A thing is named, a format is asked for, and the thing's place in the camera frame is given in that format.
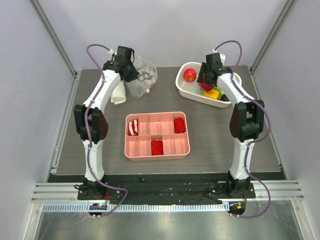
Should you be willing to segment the clear zip top bag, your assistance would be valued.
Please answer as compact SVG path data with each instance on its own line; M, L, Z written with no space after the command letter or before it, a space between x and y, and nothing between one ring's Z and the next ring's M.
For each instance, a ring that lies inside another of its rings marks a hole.
M127 82L126 85L132 96L140 99L143 95L150 93L152 86L158 80L158 71L152 62L140 56L133 65L138 72L137 79Z

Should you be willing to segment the green toy grapes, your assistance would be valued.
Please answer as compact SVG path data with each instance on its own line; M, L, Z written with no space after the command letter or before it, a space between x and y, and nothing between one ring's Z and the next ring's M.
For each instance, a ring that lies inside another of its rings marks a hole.
M219 93L218 98L220 98L224 94L224 92L219 87L215 87L214 89Z

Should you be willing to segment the yellow toy pepper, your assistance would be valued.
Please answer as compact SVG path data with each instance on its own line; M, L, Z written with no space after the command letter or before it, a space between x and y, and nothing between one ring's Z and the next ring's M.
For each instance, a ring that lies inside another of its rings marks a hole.
M210 91L204 91L204 92L202 93L202 95L203 95L204 97L217 100L217 99L219 98L220 93L219 93L219 91L217 91L217 90L215 90L215 89L212 89L212 90L210 90Z

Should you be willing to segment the red toy strawberry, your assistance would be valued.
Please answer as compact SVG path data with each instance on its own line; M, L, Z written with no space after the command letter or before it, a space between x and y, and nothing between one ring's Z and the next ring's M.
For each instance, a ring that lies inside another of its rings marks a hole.
M215 88L214 85L210 85L205 83L204 81L199 83L199 86L205 91L205 92L210 92L211 90L213 90Z

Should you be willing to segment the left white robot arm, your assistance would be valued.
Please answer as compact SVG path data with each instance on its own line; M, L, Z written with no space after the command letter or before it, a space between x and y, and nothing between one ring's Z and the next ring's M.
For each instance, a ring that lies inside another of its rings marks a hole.
M98 65L100 79L94 90L84 101L73 108L76 132L85 150L86 170L81 185L75 185L80 200L103 199L108 190L127 192L121 187L106 184L103 168L103 142L108 134L108 123L104 116L105 107L113 91L120 83L131 82L138 78L134 66L135 51L130 47L118 46L111 53L111 59Z

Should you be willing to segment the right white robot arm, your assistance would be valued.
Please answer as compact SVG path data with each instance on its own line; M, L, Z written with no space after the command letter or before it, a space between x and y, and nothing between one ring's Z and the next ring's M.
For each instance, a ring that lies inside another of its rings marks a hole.
M264 102L254 101L235 80L232 70L223 66L219 53L205 56L197 82L220 88L233 106L229 130L234 138L234 153L225 191L230 197L239 198L250 189L253 147L264 129Z

